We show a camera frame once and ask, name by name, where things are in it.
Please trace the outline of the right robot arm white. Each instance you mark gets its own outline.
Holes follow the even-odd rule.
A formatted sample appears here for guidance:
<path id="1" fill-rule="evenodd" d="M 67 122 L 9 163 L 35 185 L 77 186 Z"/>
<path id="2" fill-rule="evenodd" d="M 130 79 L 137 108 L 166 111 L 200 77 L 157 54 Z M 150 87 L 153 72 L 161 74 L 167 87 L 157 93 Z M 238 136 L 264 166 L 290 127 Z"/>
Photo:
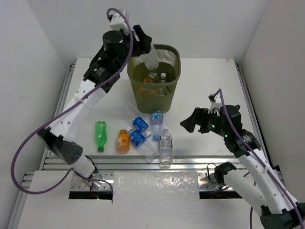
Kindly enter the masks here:
<path id="1" fill-rule="evenodd" d="M 296 200 L 270 168 L 255 136 L 243 129 L 239 105 L 195 108 L 180 125 L 192 133 L 198 125 L 201 134 L 214 132 L 223 137 L 226 148 L 244 165 L 255 181 L 237 174 L 230 162 L 214 168 L 211 183 L 229 186 L 255 210 L 265 229 L 293 229 L 303 226 L 305 205 Z"/>

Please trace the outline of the orange tea bottle white cap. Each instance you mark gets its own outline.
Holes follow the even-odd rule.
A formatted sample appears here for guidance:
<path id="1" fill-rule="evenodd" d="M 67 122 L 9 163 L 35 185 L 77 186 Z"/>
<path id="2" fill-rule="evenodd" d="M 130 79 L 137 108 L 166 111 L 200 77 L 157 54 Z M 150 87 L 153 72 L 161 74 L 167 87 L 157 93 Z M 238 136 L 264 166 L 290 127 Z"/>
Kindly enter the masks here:
<path id="1" fill-rule="evenodd" d="M 143 83 L 167 83 L 166 80 L 166 73 L 161 73 L 160 75 L 155 72 L 150 72 L 147 77 L 144 78 Z M 142 95 L 149 95 L 149 96 L 164 96 L 163 89 L 150 89 L 147 87 L 140 87 L 139 93 Z"/>

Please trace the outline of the clear bottle colourful label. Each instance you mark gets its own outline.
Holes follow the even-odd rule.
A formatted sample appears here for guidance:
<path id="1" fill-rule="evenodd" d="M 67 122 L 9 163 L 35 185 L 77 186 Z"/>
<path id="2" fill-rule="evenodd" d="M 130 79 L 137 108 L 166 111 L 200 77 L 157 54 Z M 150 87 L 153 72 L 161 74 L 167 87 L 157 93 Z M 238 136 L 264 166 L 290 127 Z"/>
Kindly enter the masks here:
<path id="1" fill-rule="evenodd" d="M 152 113 L 151 129 L 152 129 L 153 141 L 160 140 L 160 135 L 163 130 L 163 121 L 164 121 L 163 111 L 157 110 Z"/>

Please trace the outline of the green plastic bottle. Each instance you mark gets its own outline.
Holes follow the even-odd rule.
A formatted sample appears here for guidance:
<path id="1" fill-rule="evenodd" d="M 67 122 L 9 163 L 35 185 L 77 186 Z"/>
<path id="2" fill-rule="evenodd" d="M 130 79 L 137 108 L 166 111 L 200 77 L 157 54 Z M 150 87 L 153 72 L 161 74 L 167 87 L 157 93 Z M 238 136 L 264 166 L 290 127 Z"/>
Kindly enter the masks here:
<path id="1" fill-rule="evenodd" d="M 107 124 L 104 121 L 95 123 L 95 143 L 98 152 L 104 151 L 104 146 L 107 142 Z"/>

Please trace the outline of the clear bottle green-white label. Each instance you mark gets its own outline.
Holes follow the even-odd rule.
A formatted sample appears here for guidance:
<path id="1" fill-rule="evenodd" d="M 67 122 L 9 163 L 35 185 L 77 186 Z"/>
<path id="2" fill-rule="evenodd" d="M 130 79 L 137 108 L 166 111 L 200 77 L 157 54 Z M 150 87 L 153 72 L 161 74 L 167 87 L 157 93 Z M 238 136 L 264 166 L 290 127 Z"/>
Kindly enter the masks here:
<path id="1" fill-rule="evenodd" d="M 173 136 L 169 128 L 164 126 L 159 142 L 160 168 L 170 168 L 173 163 Z"/>

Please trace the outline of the crushed bottle yellow label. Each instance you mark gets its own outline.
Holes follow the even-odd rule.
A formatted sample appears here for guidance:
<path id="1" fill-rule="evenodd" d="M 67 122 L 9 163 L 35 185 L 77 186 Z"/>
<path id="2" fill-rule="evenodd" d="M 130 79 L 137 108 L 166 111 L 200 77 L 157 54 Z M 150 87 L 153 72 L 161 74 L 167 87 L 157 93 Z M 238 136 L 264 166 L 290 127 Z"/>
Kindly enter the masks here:
<path id="1" fill-rule="evenodd" d="M 158 83 L 158 73 L 150 71 L 145 79 L 147 83 Z"/>

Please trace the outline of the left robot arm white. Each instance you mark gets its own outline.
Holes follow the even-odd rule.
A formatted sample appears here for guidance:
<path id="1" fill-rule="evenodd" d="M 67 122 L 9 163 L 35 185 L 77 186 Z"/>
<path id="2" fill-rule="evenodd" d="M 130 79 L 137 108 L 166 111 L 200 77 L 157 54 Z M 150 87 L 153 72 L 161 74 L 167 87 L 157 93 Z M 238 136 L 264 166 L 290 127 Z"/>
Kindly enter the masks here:
<path id="1" fill-rule="evenodd" d="M 133 26 L 131 35 L 123 29 L 108 31 L 102 40 L 103 45 L 92 58 L 73 98 L 57 120 L 38 132 L 51 152 L 85 178 L 90 178 L 97 169 L 74 142 L 77 131 L 91 109 L 119 80 L 129 59 L 149 53 L 152 43 L 140 25 Z"/>

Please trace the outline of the blue label bottle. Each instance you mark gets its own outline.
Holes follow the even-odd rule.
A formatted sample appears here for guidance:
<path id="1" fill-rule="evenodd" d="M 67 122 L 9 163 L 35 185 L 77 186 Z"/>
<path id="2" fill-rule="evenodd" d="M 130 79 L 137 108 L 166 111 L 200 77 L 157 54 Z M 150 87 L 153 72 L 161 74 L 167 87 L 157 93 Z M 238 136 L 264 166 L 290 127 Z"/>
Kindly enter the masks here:
<path id="1" fill-rule="evenodd" d="M 124 109 L 124 116 L 128 124 L 135 127 L 141 134 L 146 137 L 150 137 L 152 133 L 149 130 L 149 125 L 144 119 L 130 106 Z"/>
<path id="2" fill-rule="evenodd" d="M 153 161 L 157 156 L 157 149 L 145 138 L 145 136 L 133 127 L 127 127 L 127 134 L 131 142 L 140 152 L 146 156 L 148 161 Z"/>

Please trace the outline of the small orange juice bottle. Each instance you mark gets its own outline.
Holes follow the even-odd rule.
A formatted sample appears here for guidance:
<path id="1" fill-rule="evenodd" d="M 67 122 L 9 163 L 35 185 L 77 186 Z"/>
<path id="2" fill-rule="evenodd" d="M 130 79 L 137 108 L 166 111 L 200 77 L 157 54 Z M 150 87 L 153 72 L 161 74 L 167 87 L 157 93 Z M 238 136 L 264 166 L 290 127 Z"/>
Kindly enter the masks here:
<path id="1" fill-rule="evenodd" d="M 126 129 L 121 129 L 117 138 L 117 151 L 127 154 L 130 150 L 130 140 Z"/>

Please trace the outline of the tall clear bottle white cap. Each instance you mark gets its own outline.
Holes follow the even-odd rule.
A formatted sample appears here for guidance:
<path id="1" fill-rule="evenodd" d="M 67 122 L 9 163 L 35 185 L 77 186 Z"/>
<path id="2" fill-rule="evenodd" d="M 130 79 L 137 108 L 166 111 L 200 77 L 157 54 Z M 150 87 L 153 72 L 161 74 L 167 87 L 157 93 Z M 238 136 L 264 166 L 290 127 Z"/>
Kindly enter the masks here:
<path id="1" fill-rule="evenodd" d="M 149 70 L 155 70 L 159 66 L 159 57 L 153 44 L 151 44 L 149 53 L 140 55 L 140 58 Z"/>

